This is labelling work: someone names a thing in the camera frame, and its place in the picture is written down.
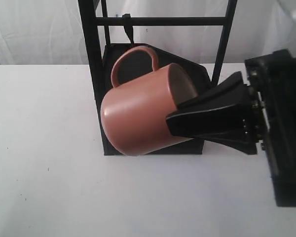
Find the black metal frame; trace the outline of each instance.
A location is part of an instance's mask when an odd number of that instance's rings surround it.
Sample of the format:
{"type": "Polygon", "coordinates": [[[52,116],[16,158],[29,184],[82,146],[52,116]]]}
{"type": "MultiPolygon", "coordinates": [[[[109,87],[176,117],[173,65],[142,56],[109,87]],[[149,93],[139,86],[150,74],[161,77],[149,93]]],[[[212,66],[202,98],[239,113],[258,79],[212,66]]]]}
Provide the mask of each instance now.
{"type": "MultiPolygon", "coordinates": [[[[108,17],[106,0],[101,0],[103,17],[97,17],[95,10],[99,1],[100,0],[78,0],[98,111],[100,110],[101,102],[106,92],[105,82],[102,80],[105,72],[98,26],[104,26],[106,45],[110,46],[109,26],[124,26],[125,24],[125,20],[121,17],[108,17]]],[[[236,5],[237,0],[228,0],[225,17],[131,17],[128,19],[127,24],[131,26],[222,26],[222,34],[211,82],[212,86],[216,86],[222,69],[236,5]]],[[[108,141],[101,125],[100,128],[103,145],[106,147],[108,141]]]]}

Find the mug rack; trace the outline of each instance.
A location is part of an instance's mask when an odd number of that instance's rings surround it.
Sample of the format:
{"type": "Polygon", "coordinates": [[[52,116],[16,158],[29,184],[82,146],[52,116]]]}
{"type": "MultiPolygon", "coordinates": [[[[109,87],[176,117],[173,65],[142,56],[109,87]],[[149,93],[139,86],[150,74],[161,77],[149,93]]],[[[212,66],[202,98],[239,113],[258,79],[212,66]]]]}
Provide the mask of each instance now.
{"type": "MultiPolygon", "coordinates": [[[[130,17],[129,14],[123,15],[123,17],[108,17],[106,0],[101,0],[103,17],[97,17],[95,10],[98,7],[99,1],[78,0],[78,4],[98,110],[104,155],[111,156],[119,155],[120,153],[110,144],[103,131],[100,109],[104,95],[112,88],[110,76],[115,61],[131,47],[147,45],[156,51],[160,67],[169,63],[178,63],[189,74],[198,93],[202,94],[218,84],[237,0],[228,0],[224,17],[130,17]],[[98,26],[104,26],[105,31],[106,46],[103,56],[98,26]],[[109,26],[123,26],[131,43],[111,43],[109,26]],[[199,64],[148,44],[134,43],[132,39],[133,26],[222,26],[212,80],[210,80],[206,69],[199,64]]],[[[149,72],[151,72],[150,58],[144,53],[138,52],[123,62],[118,77],[120,82],[123,83],[149,72]]],[[[193,139],[155,151],[152,154],[202,154],[203,145],[204,140],[193,139]]]]}

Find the white curtain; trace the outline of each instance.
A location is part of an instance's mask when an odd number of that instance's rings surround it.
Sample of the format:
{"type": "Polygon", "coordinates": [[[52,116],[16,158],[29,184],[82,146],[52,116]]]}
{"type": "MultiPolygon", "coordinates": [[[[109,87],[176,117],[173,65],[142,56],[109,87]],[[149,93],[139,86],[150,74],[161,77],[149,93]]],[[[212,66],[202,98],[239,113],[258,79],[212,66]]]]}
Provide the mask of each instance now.
{"type": "MultiPolygon", "coordinates": [[[[224,16],[227,0],[107,0],[110,17],[224,16]]],[[[101,14],[101,5],[97,15],[101,14]]],[[[215,61],[222,27],[134,27],[145,42],[197,63],[215,61]]],[[[104,31],[99,27],[101,46],[104,31]]],[[[128,42],[110,27],[112,42],[128,42]]],[[[288,48],[296,56],[296,27],[275,0],[239,0],[225,62],[288,48]]],[[[87,64],[77,0],[0,0],[0,64],[87,64]]]]}

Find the mug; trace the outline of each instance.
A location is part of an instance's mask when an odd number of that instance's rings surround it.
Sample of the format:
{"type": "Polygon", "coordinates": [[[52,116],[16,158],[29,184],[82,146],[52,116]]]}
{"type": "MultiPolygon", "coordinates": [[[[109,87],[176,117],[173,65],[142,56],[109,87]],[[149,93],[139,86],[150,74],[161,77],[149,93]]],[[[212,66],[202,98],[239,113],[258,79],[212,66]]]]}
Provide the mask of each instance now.
{"type": "Polygon", "coordinates": [[[172,136],[166,116],[177,105],[197,96],[196,89],[178,64],[159,68],[156,52],[146,46],[126,51],[111,72],[113,88],[101,105],[101,122],[110,143],[122,154],[144,155],[190,138],[172,136]],[[152,72],[120,85],[117,73],[131,53],[144,51],[151,57],[152,72]]]}

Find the mug handle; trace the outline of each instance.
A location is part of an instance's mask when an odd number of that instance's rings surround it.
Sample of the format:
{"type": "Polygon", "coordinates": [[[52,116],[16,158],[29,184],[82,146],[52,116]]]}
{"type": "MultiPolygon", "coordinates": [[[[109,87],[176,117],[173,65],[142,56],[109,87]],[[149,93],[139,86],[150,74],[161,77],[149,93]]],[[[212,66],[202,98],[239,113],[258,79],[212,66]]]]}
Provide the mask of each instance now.
{"type": "Polygon", "coordinates": [[[144,51],[147,54],[149,54],[149,56],[151,57],[151,62],[152,62],[152,70],[157,71],[159,69],[158,56],[152,48],[149,48],[147,46],[137,46],[137,47],[131,48],[130,50],[126,51],[122,56],[120,56],[120,58],[115,62],[114,66],[112,68],[111,82],[112,82],[113,87],[118,87],[120,85],[118,82],[118,78],[117,78],[117,72],[118,72],[120,64],[129,54],[131,54],[135,51],[144,51]]]}

